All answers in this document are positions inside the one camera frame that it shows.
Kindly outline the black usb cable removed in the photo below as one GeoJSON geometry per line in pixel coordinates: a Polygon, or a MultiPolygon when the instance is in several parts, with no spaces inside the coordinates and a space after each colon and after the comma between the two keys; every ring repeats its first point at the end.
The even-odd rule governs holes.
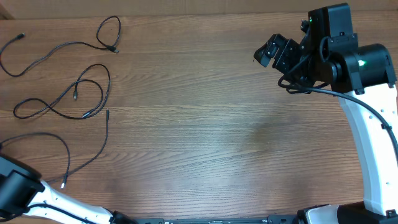
{"type": "Polygon", "coordinates": [[[37,64],[41,63],[44,60],[47,60],[57,50],[60,50],[61,48],[66,47],[66,46],[70,46],[70,45],[84,45],[84,46],[90,47],[92,49],[110,51],[112,53],[118,54],[119,50],[117,49],[117,46],[119,44],[119,40],[120,40],[120,36],[121,36],[121,28],[122,28],[122,26],[121,26],[120,18],[118,16],[109,16],[98,26],[97,31],[96,31],[96,40],[101,44],[101,47],[89,44],[87,42],[82,42],[82,41],[64,42],[62,44],[56,45],[46,55],[44,55],[43,57],[33,61],[30,65],[28,65],[23,71],[21,71],[18,74],[12,74],[11,72],[9,72],[7,70],[7,68],[4,66],[2,61],[1,61],[1,70],[4,71],[5,74],[9,75],[10,77],[14,77],[14,78],[21,77],[24,74],[26,74],[31,68],[35,67],[37,64]],[[111,45],[108,45],[108,44],[105,44],[102,40],[100,40],[99,34],[100,34],[100,31],[103,28],[103,26],[111,19],[116,19],[116,21],[118,22],[118,33],[117,33],[116,40],[114,41],[114,43],[111,44],[111,45]]]}

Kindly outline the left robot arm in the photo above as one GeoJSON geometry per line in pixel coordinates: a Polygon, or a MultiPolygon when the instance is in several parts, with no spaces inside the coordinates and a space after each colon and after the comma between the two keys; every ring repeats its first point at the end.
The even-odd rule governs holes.
{"type": "Polygon", "coordinates": [[[43,181],[35,169],[2,154],[1,221],[23,215],[60,223],[135,223],[122,213],[88,205],[60,193],[43,181]]]}

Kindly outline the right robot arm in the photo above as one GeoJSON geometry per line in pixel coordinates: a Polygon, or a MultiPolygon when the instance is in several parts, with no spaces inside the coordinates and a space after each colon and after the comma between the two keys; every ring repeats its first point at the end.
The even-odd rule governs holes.
{"type": "Polygon", "coordinates": [[[363,176],[362,201],[316,205],[268,223],[397,222],[397,77],[388,49],[361,46],[347,3],[308,13],[300,42],[274,34],[254,59],[281,73],[288,93],[335,96],[344,111],[363,176]]]}

